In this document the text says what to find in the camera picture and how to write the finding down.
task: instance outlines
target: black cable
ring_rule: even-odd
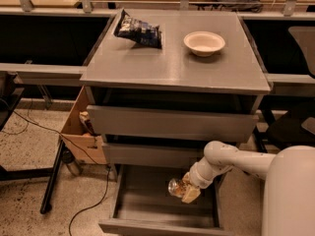
[[[6,104],[6,106],[8,107],[8,109],[10,109],[10,106],[8,105],[8,103],[7,103],[4,99],[0,98],[0,101],[4,102],[4,103]],[[35,123],[34,121],[30,121],[30,120],[28,120],[27,118],[25,118],[24,116],[22,116],[21,114],[19,114],[18,112],[16,112],[15,110],[13,110],[12,112],[15,113],[16,115],[18,115],[19,117],[21,117],[22,119],[24,119],[25,121],[27,121],[28,124],[31,123],[31,124],[33,124],[33,125],[35,125],[35,126],[41,128],[41,129],[45,129],[45,130],[48,130],[48,131],[52,131],[52,132],[57,133],[60,137],[62,137],[62,138],[64,138],[65,140],[69,141],[73,146],[75,146],[76,148],[80,149],[93,163],[95,163],[95,164],[97,164],[97,165],[100,164],[100,163],[96,162],[93,158],[91,158],[90,155],[89,155],[84,149],[82,149],[81,147],[77,146],[77,145],[76,145],[75,143],[73,143],[70,139],[68,139],[68,138],[66,138],[65,136],[63,136],[59,131],[54,130],[54,129],[50,129],[50,128],[47,128],[47,127],[44,127],[44,126],[41,126],[41,125],[39,125],[38,123]]]
[[[106,195],[107,195],[107,191],[108,191],[109,173],[110,173],[110,167],[108,168],[107,177],[106,177],[106,189],[105,189],[105,193],[104,193],[104,195],[102,196],[102,198],[100,199],[100,201],[97,202],[97,203],[96,203],[95,205],[93,205],[93,206],[89,206],[89,207],[86,207],[86,208],[83,208],[83,209],[79,210],[79,211],[78,211],[76,214],[74,214],[74,216],[72,217],[72,219],[71,219],[71,221],[70,221],[70,223],[69,223],[69,227],[68,227],[68,229],[69,229],[69,235],[70,235],[70,236],[72,236],[72,233],[71,233],[71,225],[72,225],[74,219],[75,219],[80,213],[82,213],[82,212],[84,212],[84,211],[86,211],[86,210],[88,210],[88,209],[92,209],[92,208],[94,208],[94,207],[99,206],[99,205],[103,202],[103,200],[105,199],[105,197],[106,197]]]
[[[38,124],[38,122],[34,121],[34,120],[30,117],[31,108],[32,108],[32,98],[31,98],[31,105],[30,105],[29,110],[28,110],[28,117],[29,117],[29,119],[30,119],[31,121],[33,121],[34,123],[37,123],[37,124]]]
[[[29,122],[27,123],[27,126],[22,131],[19,131],[18,133],[9,133],[4,130],[1,130],[1,132],[9,136],[18,136],[19,134],[23,133],[28,128],[28,126],[29,126]]]

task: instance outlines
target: chip bag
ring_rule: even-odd
[[[114,31],[117,37],[123,37],[146,45],[161,49],[161,33],[159,26],[152,26],[147,22],[130,17],[124,10]]]

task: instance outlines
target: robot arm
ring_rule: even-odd
[[[210,142],[204,155],[182,180],[170,181],[170,194],[191,203],[235,166],[266,180],[262,236],[315,235],[315,147],[288,147],[274,155]]]
[[[209,142],[204,148],[204,157],[195,162],[181,181],[169,182],[169,193],[182,202],[191,203],[198,198],[200,189],[208,188],[214,179],[237,167],[261,179],[266,179],[274,154],[239,150],[222,142]]]

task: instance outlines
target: terrazzo floor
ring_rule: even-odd
[[[16,111],[41,126],[60,131],[73,101],[54,101],[48,110],[41,99],[25,99]],[[41,129],[13,114],[0,132],[0,163],[7,170],[51,167],[58,149],[59,135]],[[241,145],[255,150],[253,140]],[[83,165],[79,177],[71,175],[61,164],[51,198],[52,210],[39,212],[47,178],[0,182],[0,235],[62,236],[70,235],[69,224],[81,209],[98,203],[106,190],[107,171],[104,165]],[[104,236],[98,226],[109,216],[115,182],[109,178],[103,202],[80,213],[71,224],[73,236]],[[220,187],[222,223],[236,236],[261,235],[263,181],[234,168]]]

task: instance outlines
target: cabinet top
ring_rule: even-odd
[[[270,86],[237,14],[230,12],[127,10],[132,18],[159,25],[162,49],[113,35],[118,15],[81,81],[87,86],[266,94]],[[225,40],[222,51],[197,57],[183,39],[211,31]]]

